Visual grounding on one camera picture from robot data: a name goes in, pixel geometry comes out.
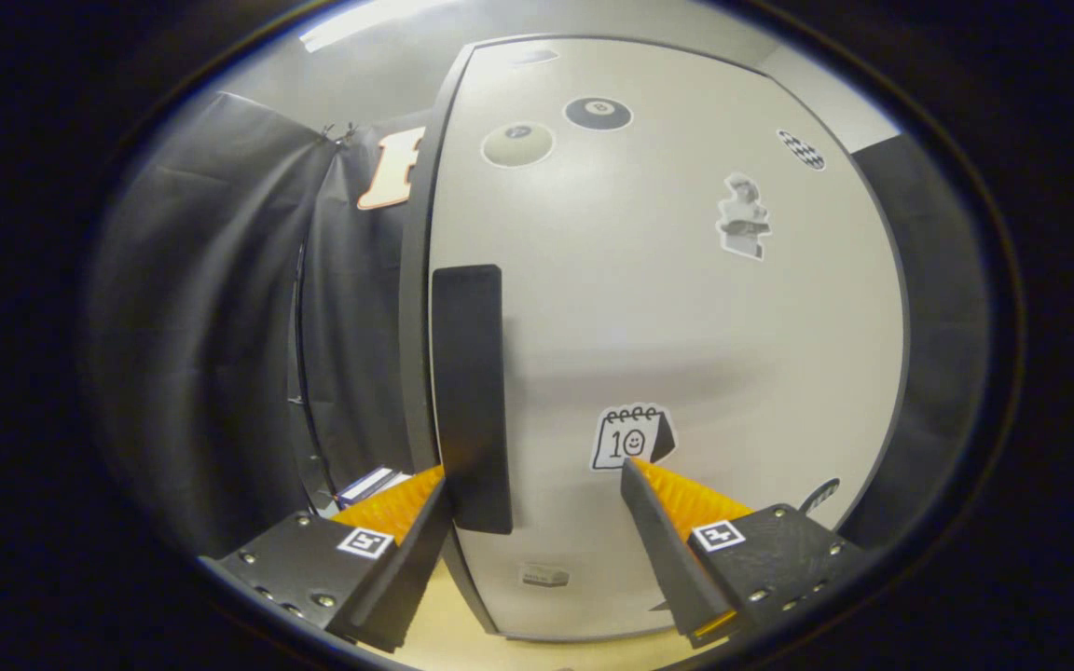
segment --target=billiard ball sticker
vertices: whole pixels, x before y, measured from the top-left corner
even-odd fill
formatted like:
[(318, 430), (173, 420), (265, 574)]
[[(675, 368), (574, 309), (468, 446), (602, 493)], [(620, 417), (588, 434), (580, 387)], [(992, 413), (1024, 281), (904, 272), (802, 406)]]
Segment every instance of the billiard ball sticker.
[(534, 122), (505, 123), (483, 138), (487, 162), (504, 169), (527, 166), (545, 159), (554, 149), (554, 133)]
[(668, 409), (654, 404), (610, 407), (599, 414), (591, 470), (618, 470), (627, 457), (658, 463), (673, 449)]
[(724, 179), (728, 196), (720, 201), (720, 248), (755, 260), (765, 260), (765, 247), (759, 240), (771, 235), (768, 208), (759, 202), (759, 187), (749, 175), (732, 172)]
[(610, 98), (579, 98), (566, 106), (566, 118), (590, 131), (616, 131), (633, 122), (633, 112)]

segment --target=black curtain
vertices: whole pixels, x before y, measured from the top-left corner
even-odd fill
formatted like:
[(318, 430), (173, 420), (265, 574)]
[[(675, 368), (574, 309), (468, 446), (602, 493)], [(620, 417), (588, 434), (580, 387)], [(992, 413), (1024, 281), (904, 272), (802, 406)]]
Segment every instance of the black curtain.
[(231, 552), (304, 507), (287, 444), (286, 319), (336, 152), (220, 93), (170, 123), (108, 209), (82, 358), (99, 442), (193, 553)]

